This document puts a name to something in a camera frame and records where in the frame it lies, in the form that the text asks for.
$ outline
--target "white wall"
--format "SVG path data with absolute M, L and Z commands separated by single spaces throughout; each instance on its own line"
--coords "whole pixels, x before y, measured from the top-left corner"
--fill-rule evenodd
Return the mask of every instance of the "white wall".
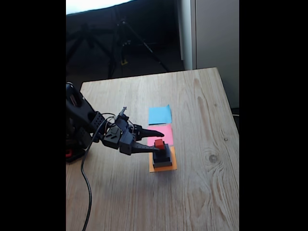
M 197 69 L 216 66 L 230 107 L 239 107 L 239 0 L 196 0 L 195 10 Z
M 177 7 L 181 58 L 184 68 L 185 70 L 196 69 L 194 0 L 177 0 Z

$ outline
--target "red cube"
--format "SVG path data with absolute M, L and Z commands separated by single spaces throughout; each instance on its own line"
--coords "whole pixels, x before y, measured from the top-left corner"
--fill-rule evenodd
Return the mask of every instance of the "red cube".
M 163 139 L 155 140 L 154 145 L 155 145 L 155 148 L 159 148 L 160 150 L 165 149 Z

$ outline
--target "blue sticky note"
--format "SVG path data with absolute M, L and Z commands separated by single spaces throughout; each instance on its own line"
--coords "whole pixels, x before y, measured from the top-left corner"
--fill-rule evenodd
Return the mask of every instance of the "blue sticky note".
M 172 123 L 172 118 L 169 104 L 166 107 L 149 108 L 149 125 L 170 123 Z

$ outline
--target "wooden table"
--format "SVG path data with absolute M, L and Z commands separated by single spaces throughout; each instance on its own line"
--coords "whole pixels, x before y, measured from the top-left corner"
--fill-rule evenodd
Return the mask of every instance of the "wooden table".
M 149 173 L 147 153 L 94 143 L 84 164 L 93 196 L 87 230 L 239 230 L 239 134 L 216 68 L 85 82 L 81 92 L 101 113 L 127 106 L 144 128 L 149 107 L 169 104 L 178 164 Z M 82 230 L 88 209 L 80 164 L 66 165 L 68 231 Z

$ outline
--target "robotic arm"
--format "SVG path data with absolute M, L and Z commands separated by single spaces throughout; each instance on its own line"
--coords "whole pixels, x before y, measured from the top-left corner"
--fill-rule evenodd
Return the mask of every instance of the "robotic arm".
M 142 126 L 129 124 L 129 117 L 124 114 L 126 107 L 115 116 L 115 122 L 106 121 L 104 116 L 95 111 L 83 95 L 77 91 L 72 83 L 66 83 L 66 147 L 87 148 L 92 139 L 91 133 L 95 133 L 99 125 L 103 123 L 94 142 L 102 141 L 104 146 L 119 149 L 121 153 L 158 152 L 159 149 L 137 143 L 144 137 L 163 137 L 158 131 L 143 129 Z M 71 162 L 84 155 L 79 151 L 73 155 L 66 154 L 66 161 Z

